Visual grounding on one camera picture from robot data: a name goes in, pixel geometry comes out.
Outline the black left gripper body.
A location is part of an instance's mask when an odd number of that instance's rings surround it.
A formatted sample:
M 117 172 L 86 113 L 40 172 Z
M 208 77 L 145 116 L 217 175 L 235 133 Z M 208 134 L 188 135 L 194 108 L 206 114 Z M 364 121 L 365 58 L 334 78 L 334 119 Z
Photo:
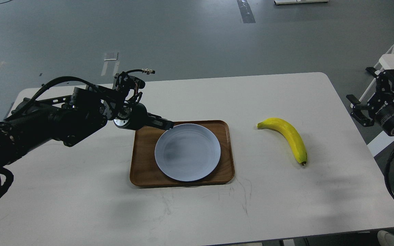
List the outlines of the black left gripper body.
M 150 126 L 150 118 L 144 104 L 138 103 L 130 109 L 130 114 L 125 119 L 114 119 L 114 125 L 120 129 L 137 131 L 145 126 Z

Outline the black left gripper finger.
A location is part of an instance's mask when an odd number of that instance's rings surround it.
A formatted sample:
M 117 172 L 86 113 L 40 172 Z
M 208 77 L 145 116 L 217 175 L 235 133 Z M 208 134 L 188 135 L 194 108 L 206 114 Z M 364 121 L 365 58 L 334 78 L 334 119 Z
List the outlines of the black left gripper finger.
M 159 115 L 148 114 L 147 126 L 167 131 L 174 127 L 174 122 L 160 117 Z

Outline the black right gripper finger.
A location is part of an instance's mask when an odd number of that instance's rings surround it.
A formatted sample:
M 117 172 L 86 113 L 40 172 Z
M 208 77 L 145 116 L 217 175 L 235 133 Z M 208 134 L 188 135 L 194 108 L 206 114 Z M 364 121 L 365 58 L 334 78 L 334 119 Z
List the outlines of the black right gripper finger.
M 366 104 L 362 104 L 353 94 L 346 95 L 351 103 L 350 116 L 363 127 L 371 127 L 377 123 L 376 110 L 379 106 L 379 95 L 374 94 Z
M 394 69 L 377 70 L 374 67 L 365 69 L 374 77 L 375 92 L 369 100 L 394 100 Z

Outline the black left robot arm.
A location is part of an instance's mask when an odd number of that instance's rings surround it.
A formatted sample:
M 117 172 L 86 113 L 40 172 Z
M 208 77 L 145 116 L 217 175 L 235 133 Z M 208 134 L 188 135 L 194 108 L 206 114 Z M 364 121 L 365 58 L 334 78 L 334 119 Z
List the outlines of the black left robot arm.
M 14 181 L 5 166 L 50 140 L 72 147 L 108 121 L 133 131 L 145 126 L 172 129 L 174 122 L 149 113 L 141 104 L 145 82 L 131 76 L 133 72 L 116 74 L 111 88 L 73 76 L 58 77 L 43 84 L 31 98 L 24 98 L 0 121 L 0 198 Z

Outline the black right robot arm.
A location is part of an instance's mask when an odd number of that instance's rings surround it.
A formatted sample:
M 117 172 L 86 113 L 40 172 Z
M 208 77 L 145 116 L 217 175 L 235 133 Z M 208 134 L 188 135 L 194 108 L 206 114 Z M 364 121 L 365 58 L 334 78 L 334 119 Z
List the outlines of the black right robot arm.
M 380 71 L 374 67 L 367 67 L 366 71 L 374 77 L 375 92 L 365 104 L 361 103 L 355 95 L 346 95 L 351 103 L 350 115 L 361 126 L 371 127 L 377 124 L 386 135 L 392 137 L 394 136 L 394 69 Z M 394 200 L 394 192 L 390 184 L 390 169 L 393 160 L 394 149 L 384 169 L 385 185 Z

